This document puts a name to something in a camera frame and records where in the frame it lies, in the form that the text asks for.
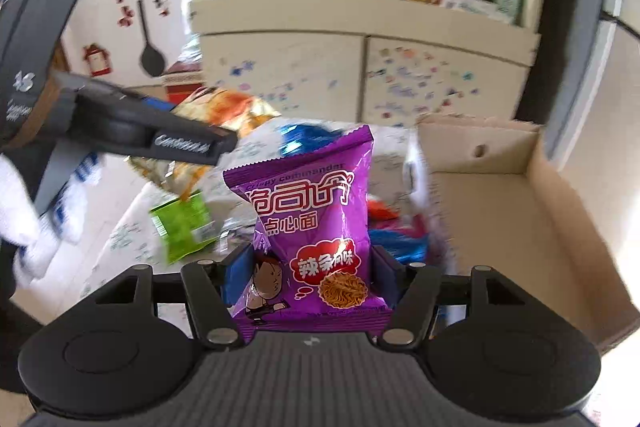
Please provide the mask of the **white gloved left hand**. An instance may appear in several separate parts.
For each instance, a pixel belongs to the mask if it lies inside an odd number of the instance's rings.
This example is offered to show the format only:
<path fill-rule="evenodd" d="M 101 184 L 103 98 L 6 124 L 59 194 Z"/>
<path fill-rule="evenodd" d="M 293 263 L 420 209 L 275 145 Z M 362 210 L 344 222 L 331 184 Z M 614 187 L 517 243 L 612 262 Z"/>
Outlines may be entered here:
<path fill-rule="evenodd" d="M 99 184 L 103 166 L 102 154 L 88 154 L 50 208 L 38 215 L 24 179 L 9 158 L 1 157 L 1 238 L 16 248 L 12 274 L 17 285 L 26 287 L 43 279 L 61 245 L 79 243 L 88 209 L 87 188 Z"/>

